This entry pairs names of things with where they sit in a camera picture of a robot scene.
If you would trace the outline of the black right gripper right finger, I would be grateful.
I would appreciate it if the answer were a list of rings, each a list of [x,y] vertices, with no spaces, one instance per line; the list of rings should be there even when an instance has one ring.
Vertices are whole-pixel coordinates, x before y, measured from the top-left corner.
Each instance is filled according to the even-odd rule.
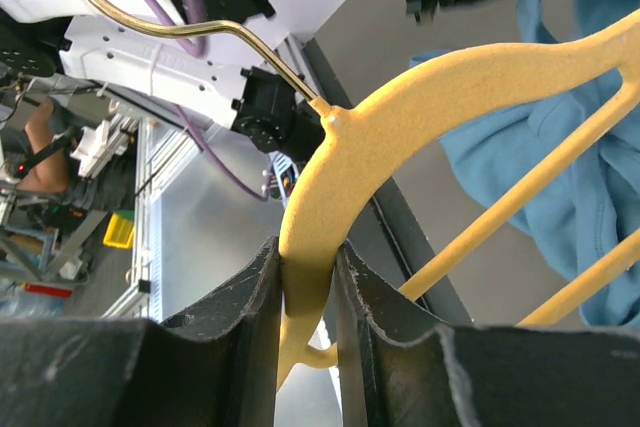
[[[639,335],[451,325],[344,244],[337,349],[347,426],[635,426]]]

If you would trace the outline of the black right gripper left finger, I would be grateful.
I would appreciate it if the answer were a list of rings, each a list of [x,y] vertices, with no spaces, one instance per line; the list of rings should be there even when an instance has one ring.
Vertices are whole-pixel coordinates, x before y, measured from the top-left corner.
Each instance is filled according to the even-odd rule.
[[[163,322],[1,323],[5,426],[269,426],[281,319],[267,240],[224,284]]]

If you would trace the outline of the yellow clothes hanger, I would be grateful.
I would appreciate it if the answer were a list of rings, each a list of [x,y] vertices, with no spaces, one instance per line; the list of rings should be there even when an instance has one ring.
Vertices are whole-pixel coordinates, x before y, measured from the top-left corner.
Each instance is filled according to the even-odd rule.
[[[622,75],[619,91],[608,102],[402,285],[402,294],[412,300],[505,224],[639,101],[639,17],[634,13],[572,42],[490,44],[438,57],[346,110],[329,104],[237,23],[163,26],[138,19],[108,0],[87,1],[123,26],[154,37],[232,34],[267,60],[320,116],[325,139],[293,190],[280,230],[285,314],[279,382],[300,363],[318,369],[336,364],[335,348],[317,350],[309,343],[324,313],[336,252],[365,203],[416,152],[493,110],[570,90],[612,69]]]

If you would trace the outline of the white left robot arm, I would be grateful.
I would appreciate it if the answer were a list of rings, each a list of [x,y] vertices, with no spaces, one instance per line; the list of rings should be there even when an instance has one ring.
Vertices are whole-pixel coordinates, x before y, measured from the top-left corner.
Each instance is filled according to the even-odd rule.
[[[323,131],[300,92],[237,35],[270,47],[309,35],[345,0],[1,0],[1,59],[178,104],[248,137],[263,152],[311,157]],[[484,0],[405,0],[410,15]]]

